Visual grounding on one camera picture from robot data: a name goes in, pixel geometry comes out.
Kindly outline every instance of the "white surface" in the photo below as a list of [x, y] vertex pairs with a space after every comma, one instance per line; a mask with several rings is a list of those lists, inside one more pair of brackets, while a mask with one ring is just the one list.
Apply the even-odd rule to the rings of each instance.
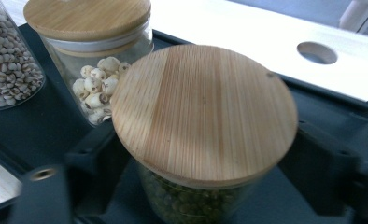
[[[158, 31], [232, 49], [274, 72], [368, 101], [368, 36], [222, 0], [153, 0], [151, 17]], [[330, 47], [338, 61], [309, 62], [297, 51], [305, 41]]]

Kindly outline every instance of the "wooden lid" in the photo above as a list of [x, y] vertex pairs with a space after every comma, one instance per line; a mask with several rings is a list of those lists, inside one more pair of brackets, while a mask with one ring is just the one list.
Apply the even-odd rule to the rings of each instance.
[[30, 0], [23, 14], [41, 35], [66, 41], [92, 41], [122, 35], [144, 24], [149, 0]]
[[297, 131], [286, 85], [236, 52], [182, 45], [133, 64], [112, 98], [127, 150], [164, 178], [224, 188], [273, 168]]

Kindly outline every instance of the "jar contents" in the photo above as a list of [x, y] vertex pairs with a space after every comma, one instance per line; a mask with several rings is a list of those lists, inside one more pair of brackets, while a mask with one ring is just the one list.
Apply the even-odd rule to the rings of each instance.
[[0, 5], [0, 109], [29, 99], [43, 82], [41, 68]]
[[231, 189], [194, 189], [170, 182], [142, 165], [143, 188], [154, 212], [166, 223], [221, 223], [253, 191], [255, 183]]
[[91, 124], [97, 125], [111, 118], [109, 98], [114, 92], [118, 80], [130, 67], [115, 57], [99, 61], [96, 67], [85, 65], [72, 87], [74, 95], [80, 100], [82, 112]]

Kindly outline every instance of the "lid wood grain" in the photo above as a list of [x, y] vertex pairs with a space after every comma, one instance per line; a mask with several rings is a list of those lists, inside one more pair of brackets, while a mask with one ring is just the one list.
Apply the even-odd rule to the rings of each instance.
[[30, 0], [23, 14], [40, 34], [66, 41], [122, 35], [145, 23], [149, 0]]
[[216, 47], [151, 53], [120, 79], [111, 104], [127, 150], [158, 175], [193, 188], [264, 175], [297, 131], [296, 107], [280, 78]]

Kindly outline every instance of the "round hole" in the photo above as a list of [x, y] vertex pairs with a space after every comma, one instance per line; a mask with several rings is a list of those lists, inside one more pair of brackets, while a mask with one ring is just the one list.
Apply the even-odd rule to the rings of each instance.
[[315, 42], [303, 42], [297, 46], [297, 50], [313, 63], [332, 64], [338, 60], [338, 56], [332, 49]]
[[41, 170], [38, 171], [36, 173], [34, 173], [30, 179], [33, 181], [38, 181], [38, 180], [43, 180], [43, 179], [47, 179], [50, 178], [51, 176], [56, 174], [56, 170], [53, 168], [49, 168], [49, 169], [45, 169], [45, 170]]

